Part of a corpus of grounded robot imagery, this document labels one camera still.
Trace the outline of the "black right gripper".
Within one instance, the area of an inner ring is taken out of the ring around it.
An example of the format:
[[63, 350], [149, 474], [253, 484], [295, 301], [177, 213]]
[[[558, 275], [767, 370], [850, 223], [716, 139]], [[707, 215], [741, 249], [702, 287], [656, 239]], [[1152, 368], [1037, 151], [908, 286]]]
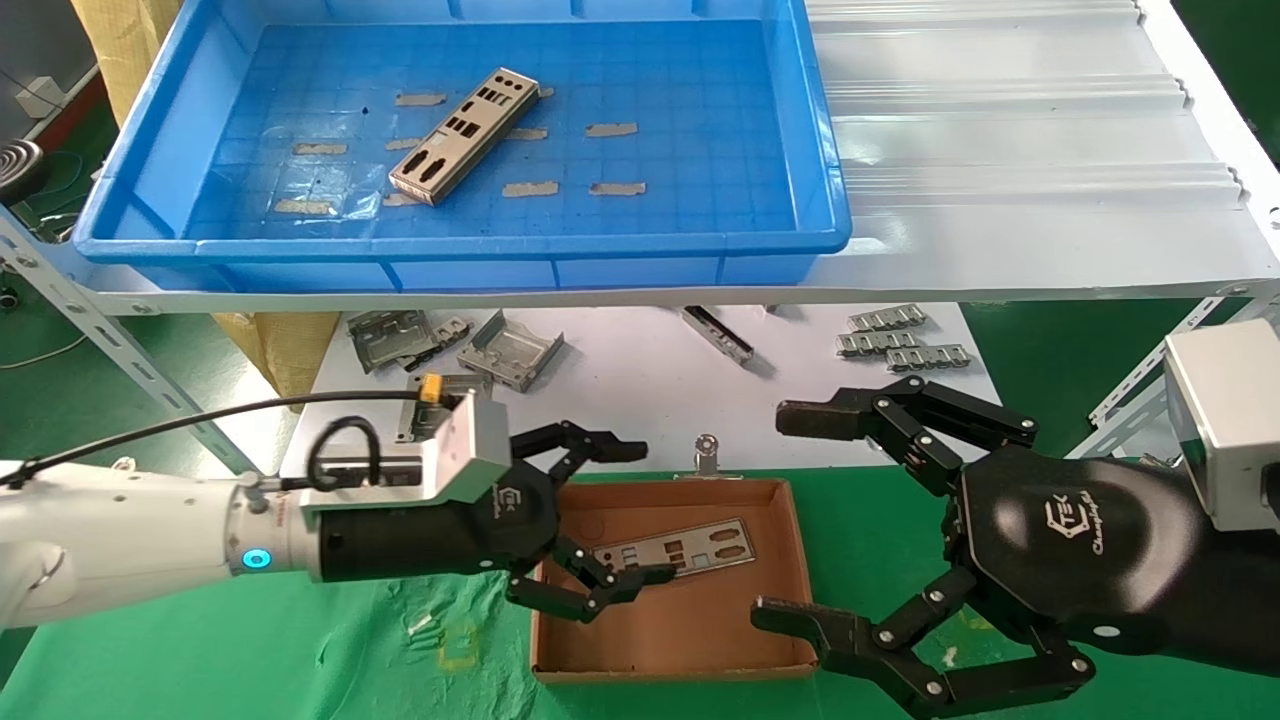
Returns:
[[[956, 495], [955, 559], [975, 577], [951, 568], [879, 624], [764, 596], [750, 610], [756, 629], [805, 641], [820, 669], [873, 682], [910, 717], [1068, 698], [1096, 670], [1062, 637], [1110, 653], [1277, 670], [1277, 534], [1217, 530], [1178, 471], [1042, 456], [1029, 450], [1039, 430], [1030, 416], [918, 375], [785, 400], [776, 429], [869, 439], [933, 496]], [[996, 451], [963, 470], [940, 436]], [[916, 644], [969, 594], [1001, 632], [1030, 639], [1034, 656], [947, 671], [923, 662]]]

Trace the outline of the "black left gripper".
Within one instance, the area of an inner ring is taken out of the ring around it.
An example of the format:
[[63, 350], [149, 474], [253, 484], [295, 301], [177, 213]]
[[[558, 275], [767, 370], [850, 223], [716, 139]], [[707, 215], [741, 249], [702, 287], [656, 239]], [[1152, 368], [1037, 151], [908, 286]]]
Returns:
[[[511, 438], [515, 459], [556, 448], [566, 455], [545, 473], [516, 462], [472, 503], [326, 511], [319, 523], [320, 582], [365, 582], [429, 575], [511, 571], [506, 600], [532, 611], [581, 624], [611, 605], [634, 602], [648, 585], [675, 579], [669, 562], [613, 570], [561, 533], [558, 493], [584, 464], [637, 462], [644, 441], [623, 441], [608, 430], [559, 421]], [[579, 580], [577, 592], [529, 573], [547, 556]]]

